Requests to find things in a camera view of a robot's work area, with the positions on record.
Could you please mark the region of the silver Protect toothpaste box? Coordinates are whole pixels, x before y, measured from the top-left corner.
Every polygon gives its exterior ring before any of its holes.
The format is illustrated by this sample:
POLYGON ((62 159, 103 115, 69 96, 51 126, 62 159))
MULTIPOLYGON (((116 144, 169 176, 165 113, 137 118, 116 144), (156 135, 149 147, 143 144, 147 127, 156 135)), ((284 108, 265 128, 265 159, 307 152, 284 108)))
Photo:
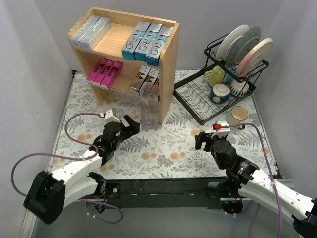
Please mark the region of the silver Protect toothpaste box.
POLYGON ((109 18, 100 17, 80 39, 81 48, 92 51, 111 27, 109 18))
POLYGON ((141 105, 141 124, 142 125, 151 124, 148 100, 146 98, 140 98, 140 105, 141 105))

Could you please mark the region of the silver black gold toothpaste box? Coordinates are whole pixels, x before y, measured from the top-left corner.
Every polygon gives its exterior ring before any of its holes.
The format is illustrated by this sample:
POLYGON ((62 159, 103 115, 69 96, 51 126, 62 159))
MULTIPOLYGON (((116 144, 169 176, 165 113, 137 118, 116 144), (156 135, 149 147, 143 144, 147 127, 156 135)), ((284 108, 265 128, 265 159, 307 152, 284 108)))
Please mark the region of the silver black gold toothpaste box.
POLYGON ((151 68, 148 75, 146 76, 145 81, 143 82, 140 90, 139 95, 144 98, 148 98, 149 92, 154 85, 154 82, 159 74, 158 68, 151 68))

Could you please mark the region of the pink toothpaste box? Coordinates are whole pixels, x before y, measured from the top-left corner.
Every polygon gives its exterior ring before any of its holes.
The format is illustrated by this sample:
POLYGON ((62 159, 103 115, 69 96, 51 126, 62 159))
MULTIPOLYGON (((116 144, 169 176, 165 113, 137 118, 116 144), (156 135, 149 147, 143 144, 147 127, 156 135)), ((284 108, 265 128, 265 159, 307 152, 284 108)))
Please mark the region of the pink toothpaste box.
POLYGON ((107 75, 114 63, 115 61, 113 60, 107 60, 106 63, 102 65, 102 68, 98 68, 98 75, 95 77, 93 85, 100 87, 102 80, 107 75))
POLYGON ((120 74, 122 68, 123 68, 123 63, 119 61, 115 61, 111 69, 108 71, 107 75, 102 80, 101 88, 109 90, 112 87, 118 75, 120 74))
POLYGON ((94 79, 98 76, 104 65, 108 62, 107 58, 101 58, 99 62, 96 64, 92 72, 87 77, 87 81, 89 84, 92 84, 94 79))

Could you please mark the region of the silver toothpaste box slanted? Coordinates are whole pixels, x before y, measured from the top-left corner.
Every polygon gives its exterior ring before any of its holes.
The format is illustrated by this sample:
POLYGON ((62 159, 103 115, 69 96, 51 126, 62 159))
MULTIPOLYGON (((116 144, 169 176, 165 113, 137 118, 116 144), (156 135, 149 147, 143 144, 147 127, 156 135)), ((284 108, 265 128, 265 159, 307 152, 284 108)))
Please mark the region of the silver toothpaste box slanted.
POLYGON ((90 15, 85 22, 78 28, 78 30, 70 37, 72 46, 81 48, 80 39, 88 32, 88 30, 96 23, 100 17, 97 15, 90 15))

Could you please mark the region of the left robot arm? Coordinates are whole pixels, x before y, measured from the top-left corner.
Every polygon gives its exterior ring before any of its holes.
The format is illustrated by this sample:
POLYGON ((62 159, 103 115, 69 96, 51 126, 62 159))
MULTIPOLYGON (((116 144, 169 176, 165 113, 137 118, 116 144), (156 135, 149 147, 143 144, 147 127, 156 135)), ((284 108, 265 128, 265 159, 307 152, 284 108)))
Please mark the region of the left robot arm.
POLYGON ((41 171, 33 180, 23 206, 45 224, 54 222, 76 200, 85 196, 103 197, 106 181, 94 171, 114 156, 121 142, 140 132, 140 124, 129 115, 124 120, 119 120, 112 111, 99 116, 106 122, 103 132, 81 158, 49 173, 41 171))

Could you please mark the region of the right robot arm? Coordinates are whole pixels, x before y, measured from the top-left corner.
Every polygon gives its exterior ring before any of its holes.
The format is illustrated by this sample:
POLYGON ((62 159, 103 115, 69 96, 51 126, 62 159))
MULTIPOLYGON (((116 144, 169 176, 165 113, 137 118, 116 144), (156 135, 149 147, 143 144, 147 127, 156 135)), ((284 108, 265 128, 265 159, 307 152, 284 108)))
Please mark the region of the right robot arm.
POLYGON ((281 214, 304 238, 317 236, 317 201, 288 188, 251 161, 239 156, 227 141, 227 133, 200 132, 195 148, 210 152, 219 169, 225 170, 224 191, 230 197, 249 198, 269 210, 281 214))

